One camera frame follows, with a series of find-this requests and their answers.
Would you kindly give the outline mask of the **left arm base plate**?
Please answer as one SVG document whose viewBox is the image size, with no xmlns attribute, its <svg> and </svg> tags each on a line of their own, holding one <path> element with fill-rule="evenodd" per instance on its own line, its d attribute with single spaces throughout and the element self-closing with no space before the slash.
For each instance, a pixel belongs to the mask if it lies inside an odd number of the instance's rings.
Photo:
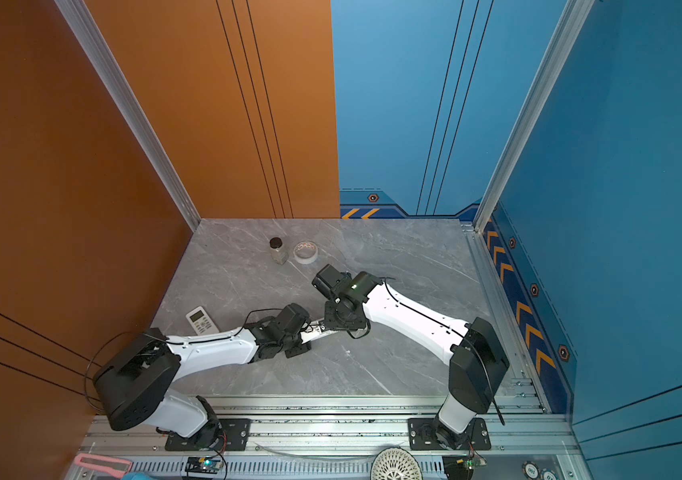
<svg viewBox="0 0 682 480">
<path fill-rule="evenodd" d="M 167 437 L 167 451 L 245 451 L 252 422 L 248 418 L 225 418 L 208 422 L 197 433 L 184 438 L 176 433 Z"/>
</svg>

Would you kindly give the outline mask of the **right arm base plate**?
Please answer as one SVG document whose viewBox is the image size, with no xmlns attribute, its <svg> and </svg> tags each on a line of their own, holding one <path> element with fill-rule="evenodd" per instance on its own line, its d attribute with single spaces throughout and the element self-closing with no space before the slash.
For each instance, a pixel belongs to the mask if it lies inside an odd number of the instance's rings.
<svg viewBox="0 0 682 480">
<path fill-rule="evenodd" d="M 492 448 L 486 423 L 479 417 L 472 419 L 462 433 L 453 432 L 437 418 L 410 418 L 407 424 L 409 446 L 413 451 L 489 451 Z"/>
</svg>

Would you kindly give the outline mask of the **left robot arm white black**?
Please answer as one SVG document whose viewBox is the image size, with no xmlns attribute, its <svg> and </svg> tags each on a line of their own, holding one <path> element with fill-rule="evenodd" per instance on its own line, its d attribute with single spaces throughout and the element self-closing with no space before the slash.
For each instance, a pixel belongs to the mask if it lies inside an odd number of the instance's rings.
<svg viewBox="0 0 682 480">
<path fill-rule="evenodd" d="M 217 334 L 166 336 L 151 328 L 134 338 L 94 375 L 93 385 L 114 431 L 148 425 L 196 450 L 217 446 L 223 427 L 201 396 L 172 389 L 202 371 L 298 353 L 309 313 L 291 303 L 275 316 Z"/>
</svg>

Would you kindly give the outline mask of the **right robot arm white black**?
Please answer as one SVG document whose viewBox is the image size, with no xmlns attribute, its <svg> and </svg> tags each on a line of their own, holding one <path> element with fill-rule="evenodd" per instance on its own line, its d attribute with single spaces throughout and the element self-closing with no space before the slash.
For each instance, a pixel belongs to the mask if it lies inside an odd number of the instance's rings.
<svg viewBox="0 0 682 480">
<path fill-rule="evenodd" d="M 413 450 L 491 448 L 482 416 L 493 409 L 498 420 L 504 420 L 495 396 L 510 361 L 489 321 L 445 316 L 397 292 L 386 277 L 368 272 L 353 276 L 330 264 L 316 274 L 312 285 L 326 298 L 322 330 L 366 335 L 380 324 L 426 348 L 447 366 L 448 393 L 434 419 L 409 422 Z"/>
</svg>

